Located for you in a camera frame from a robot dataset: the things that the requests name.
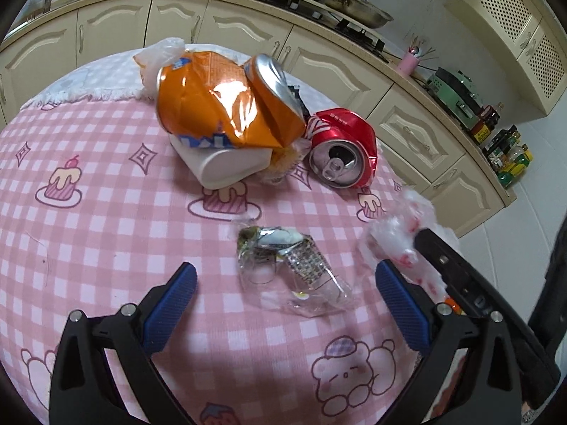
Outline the cream kitchen cabinets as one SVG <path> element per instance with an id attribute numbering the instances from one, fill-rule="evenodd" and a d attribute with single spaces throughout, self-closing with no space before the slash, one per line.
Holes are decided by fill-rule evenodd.
<path id="1" fill-rule="evenodd" d="M 418 81 L 343 35 L 259 0 L 75 0 L 27 22 L 1 45 L 1 120 L 76 67 L 179 36 L 266 53 L 332 104 L 367 119 L 403 182 L 465 235 L 512 205 L 476 144 Z"/>

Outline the black gas stove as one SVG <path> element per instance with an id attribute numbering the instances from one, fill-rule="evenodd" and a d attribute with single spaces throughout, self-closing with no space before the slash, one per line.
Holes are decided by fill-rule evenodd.
<path id="1" fill-rule="evenodd" d="M 356 45 L 371 53 L 385 63 L 391 60 L 386 56 L 385 42 L 378 34 L 378 28 L 382 28 L 392 18 L 385 12 L 377 12 L 380 17 L 378 24 L 372 22 L 370 25 L 352 17 L 343 8 L 334 8 L 326 3 L 326 0 L 257 0 L 259 2 L 280 8 L 288 12 L 294 12 L 298 16 L 309 19 L 319 25 L 337 32 L 343 38 L 354 42 Z"/>

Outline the steel frying pan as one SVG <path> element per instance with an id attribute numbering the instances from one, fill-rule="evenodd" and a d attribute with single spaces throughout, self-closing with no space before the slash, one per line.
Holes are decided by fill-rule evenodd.
<path id="1" fill-rule="evenodd" d="M 378 29 L 393 17 L 367 0 L 321 0 L 329 8 L 343 13 L 369 29 Z"/>

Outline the condiment bottles group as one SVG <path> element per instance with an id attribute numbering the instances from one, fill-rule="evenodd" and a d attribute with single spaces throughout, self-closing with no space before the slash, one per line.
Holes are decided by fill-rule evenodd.
<path id="1" fill-rule="evenodd" d="M 505 189 L 522 177 L 533 161 L 529 146 L 522 142 L 520 131 L 515 125 L 500 129 L 494 134 L 500 114 L 492 106 L 485 106 L 478 115 L 478 122 L 469 136 L 481 148 L 499 182 Z"/>

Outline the white red plastic wrapper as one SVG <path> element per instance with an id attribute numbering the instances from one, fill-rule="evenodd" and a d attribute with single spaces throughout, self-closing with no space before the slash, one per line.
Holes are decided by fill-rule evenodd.
<path id="1" fill-rule="evenodd" d="M 435 303 L 448 297 L 440 273 L 413 246 L 417 233 L 432 231 L 455 251 L 459 239 L 452 229 L 437 223 L 432 203 L 411 189 L 400 192 L 397 200 L 377 219 L 369 222 L 359 239 L 361 257 L 370 269 L 390 260 L 412 284 L 421 286 Z"/>

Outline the pink checkered tablecloth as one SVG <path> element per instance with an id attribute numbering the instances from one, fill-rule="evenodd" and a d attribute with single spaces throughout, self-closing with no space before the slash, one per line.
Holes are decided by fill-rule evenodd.
<path id="1" fill-rule="evenodd" d="M 1 364 L 40 423 L 68 315 L 116 312 L 185 262 L 196 296 L 158 371 L 200 424 L 373 424 L 418 359 L 359 257 L 366 226 L 404 196 L 381 160 L 367 187 L 333 189 L 300 163 L 269 185 L 206 188 L 140 101 L 130 52 L 60 78 L 1 133 Z M 354 290 L 309 318 L 279 268 L 243 283 L 243 221 L 309 235 Z"/>

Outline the pink utensil holder cup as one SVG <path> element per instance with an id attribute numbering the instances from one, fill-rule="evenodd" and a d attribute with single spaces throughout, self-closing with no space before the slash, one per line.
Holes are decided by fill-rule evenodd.
<path id="1" fill-rule="evenodd" d="M 412 35 L 409 46 L 396 66 L 396 71 L 410 76 L 423 62 L 437 59 L 436 49 L 425 35 Z"/>

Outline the orange snack bag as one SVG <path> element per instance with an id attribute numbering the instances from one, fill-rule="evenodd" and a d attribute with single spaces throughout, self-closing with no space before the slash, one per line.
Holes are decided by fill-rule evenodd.
<path id="1" fill-rule="evenodd" d="M 256 96 L 243 68 L 212 52 L 186 52 L 158 73 L 159 124 L 189 148 L 280 149 L 297 134 Z"/>

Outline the crushed red cola can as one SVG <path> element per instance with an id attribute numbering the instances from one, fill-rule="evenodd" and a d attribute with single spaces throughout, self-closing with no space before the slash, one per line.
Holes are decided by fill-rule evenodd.
<path id="1" fill-rule="evenodd" d="M 309 167 L 334 189 L 370 186 L 378 166 L 377 137 L 372 126 L 347 108 L 318 111 L 309 119 Z"/>

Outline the white plastic container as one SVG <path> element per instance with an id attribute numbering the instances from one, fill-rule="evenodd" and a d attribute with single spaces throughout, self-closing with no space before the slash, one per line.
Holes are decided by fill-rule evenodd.
<path id="1" fill-rule="evenodd" d="M 265 170 L 272 156 L 271 149 L 189 148 L 172 134 L 169 141 L 202 187 L 211 190 L 231 186 Z"/>

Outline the clear silver wrapper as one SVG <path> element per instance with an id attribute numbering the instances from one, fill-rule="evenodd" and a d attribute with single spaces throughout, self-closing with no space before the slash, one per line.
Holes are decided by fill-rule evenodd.
<path id="1" fill-rule="evenodd" d="M 292 227 L 234 226 L 236 262 L 244 300 L 259 309 L 318 318 L 355 306 L 353 287 L 318 249 Z"/>

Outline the green electric grill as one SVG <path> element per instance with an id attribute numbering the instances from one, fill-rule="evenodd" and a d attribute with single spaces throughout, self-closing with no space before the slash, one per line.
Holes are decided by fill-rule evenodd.
<path id="1" fill-rule="evenodd" d="M 482 100 L 471 79 L 461 71 L 454 72 L 439 67 L 428 78 L 426 85 L 429 94 L 442 104 L 466 131 L 471 131 L 479 122 Z"/>

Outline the cream upper cabinet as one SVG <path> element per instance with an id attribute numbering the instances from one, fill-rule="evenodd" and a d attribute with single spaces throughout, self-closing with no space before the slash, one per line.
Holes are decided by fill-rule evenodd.
<path id="1" fill-rule="evenodd" d="M 544 0 L 447 0 L 521 96 L 545 116 L 566 89 L 566 34 Z"/>

